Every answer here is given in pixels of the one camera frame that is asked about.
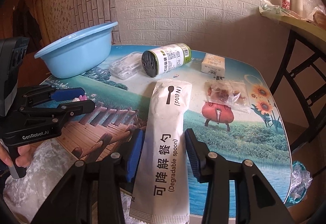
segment sunflower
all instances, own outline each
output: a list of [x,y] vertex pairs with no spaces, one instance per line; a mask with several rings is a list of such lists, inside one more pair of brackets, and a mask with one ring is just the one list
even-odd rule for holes
[[271,96],[270,91],[261,85],[254,85],[252,87],[252,93],[256,94],[257,97],[268,98]]
[[273,106],[265,100],[258,100],[255,106],[258,111],[261,111],[261,114],[271,114],[273,110]]

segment brown floor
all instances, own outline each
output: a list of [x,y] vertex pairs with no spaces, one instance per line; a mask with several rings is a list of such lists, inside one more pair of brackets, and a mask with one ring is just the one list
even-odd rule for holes
[[[285,123],[285,129],[290,144],[304,131],[303,127],[291,123]],[[298,160],[302,162],[311,175],[325,166],[324,154],[319,138],[321,136],[319,135],[311,143],[307,143],[292,154],[292,161]],[[325,177],[326,173],[324,172],[314,178],[304,200],[289,208],[295,223],[304,222],[316,211],[321,201],[325,199]]]

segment wooden fence print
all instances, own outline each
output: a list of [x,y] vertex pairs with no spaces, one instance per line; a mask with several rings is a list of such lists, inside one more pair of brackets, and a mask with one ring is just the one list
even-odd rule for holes
[[146,128],[146,122],[137,116],[138,112],[132,108],[112,109],[98,103],[94,111],[80,121],[67,123],[57,139],[78,159],[85,162],[102,160],[128,140],[136,128]]

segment human hand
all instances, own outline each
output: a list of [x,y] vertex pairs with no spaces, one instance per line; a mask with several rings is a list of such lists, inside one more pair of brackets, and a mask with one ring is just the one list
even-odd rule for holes
[[[18,147],[19,157],[16,158],[16,165],[18,167],[27,167],[31,164],[33,159],[33,149],[30,145]],[[0,144],[0,160],[2,160],[7,166],[11,167],[13,165],[9,153]]]

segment blue plastic basin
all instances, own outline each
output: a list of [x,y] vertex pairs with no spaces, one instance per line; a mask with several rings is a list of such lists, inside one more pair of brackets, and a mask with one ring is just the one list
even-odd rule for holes
[[111,51],[111,31],[118,22],[86,28],[65,36],[34,55],[41,58],[57,78],[70,78],[94,68]]

